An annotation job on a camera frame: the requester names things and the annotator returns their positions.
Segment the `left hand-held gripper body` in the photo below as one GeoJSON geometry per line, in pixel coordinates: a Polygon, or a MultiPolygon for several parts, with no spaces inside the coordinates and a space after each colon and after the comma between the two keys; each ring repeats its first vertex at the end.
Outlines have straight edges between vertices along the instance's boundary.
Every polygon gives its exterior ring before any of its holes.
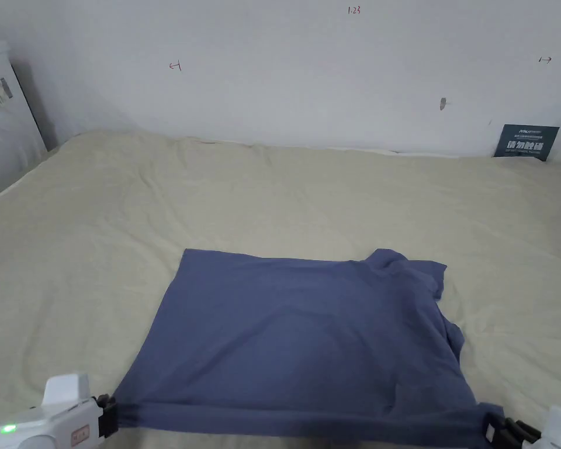
{"type": "Polygon", "coordinates": [[[46,382],[41,404],[0,420],[0,448],[98,448],[110,436],[110,395],[92,396],[85,373],[46,382]]]}

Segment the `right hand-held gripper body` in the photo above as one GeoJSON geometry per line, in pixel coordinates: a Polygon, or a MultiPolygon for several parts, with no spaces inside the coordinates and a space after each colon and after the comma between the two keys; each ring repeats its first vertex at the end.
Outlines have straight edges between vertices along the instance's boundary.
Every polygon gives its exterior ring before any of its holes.
{"type": "Polygon", "coordinates": [[[561,407],[551,406],[540,435],[524,422],[512,421],[512,427],[522,436],[521,448],[561,448],[561,407]]]}

